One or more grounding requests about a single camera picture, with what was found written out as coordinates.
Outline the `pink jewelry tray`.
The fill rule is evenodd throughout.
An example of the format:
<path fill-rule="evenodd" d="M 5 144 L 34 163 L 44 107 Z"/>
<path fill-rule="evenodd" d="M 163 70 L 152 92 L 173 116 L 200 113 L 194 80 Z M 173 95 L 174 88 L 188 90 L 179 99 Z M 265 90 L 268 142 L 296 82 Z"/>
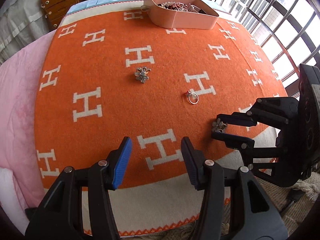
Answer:
<path fill-rule="evenodd" d="M 193 12 L 189 9 L 186 11 L 165 9 L 160 6 L 165 2 L 193 5 L 203 12 Z M 148 8 L 147 13 L 152 23 L 166 29 L 211 30 L 219 18 L 219 14 L 202 0 L 144 0 L 143 5 Z"/>

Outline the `pink bed cover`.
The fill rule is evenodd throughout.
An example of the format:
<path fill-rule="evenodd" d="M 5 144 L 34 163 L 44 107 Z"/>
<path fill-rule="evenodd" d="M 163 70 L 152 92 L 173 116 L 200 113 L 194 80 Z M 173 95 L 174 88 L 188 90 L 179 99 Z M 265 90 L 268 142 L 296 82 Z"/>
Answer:
<path fill-rule="evenodd" d="M 50 32 L 1 65 L 1 208 L 19 232 L 29 220 L 25 209 L 37 207 L 44 188 L 34 140 L 35 99 Z"/>

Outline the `metal window grille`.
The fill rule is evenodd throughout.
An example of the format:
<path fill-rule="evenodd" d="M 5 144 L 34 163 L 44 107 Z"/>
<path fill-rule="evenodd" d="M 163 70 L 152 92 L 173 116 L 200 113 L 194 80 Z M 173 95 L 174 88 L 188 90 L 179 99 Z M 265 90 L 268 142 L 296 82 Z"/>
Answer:
<path fill-rule="evenodd" d="M 311 0 L 211 0 L 233 15 L 273 64 L 289 96 L 299 97 L 299 65 L 319 66 L 319 10 Z"/>

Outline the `orange H pattern blanket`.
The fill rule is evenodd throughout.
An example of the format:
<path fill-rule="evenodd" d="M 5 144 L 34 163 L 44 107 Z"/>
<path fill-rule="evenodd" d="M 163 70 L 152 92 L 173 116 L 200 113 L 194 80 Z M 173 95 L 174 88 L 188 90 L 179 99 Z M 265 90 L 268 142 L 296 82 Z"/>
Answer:
<path fill-rule="evenodd" d="M 211 138 L 220 113 L 245 113 L 257 98 L 286 96 L 281 79 L 240 24 L 164 29 L 142 1 L 66 15 L 49 46 L 35 104 L 35 149 L 49 188 L 66 166 L 87 168 L 124 137 L 132 153 L 110 192 L 121 236 L 195 220 L 202 192 L 189 182 L 180 143 L 236 169 L 240 154 Z"/>

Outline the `white lace cover cloth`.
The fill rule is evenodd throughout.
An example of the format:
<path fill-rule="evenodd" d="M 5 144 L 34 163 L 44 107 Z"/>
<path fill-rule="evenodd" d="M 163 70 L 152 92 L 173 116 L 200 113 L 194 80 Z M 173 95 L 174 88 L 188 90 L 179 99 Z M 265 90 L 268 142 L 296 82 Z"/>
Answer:
<path fill-rule="evenodd" d="M 41 0 L 1 0 L 1 63 L 49 32 Z"/>

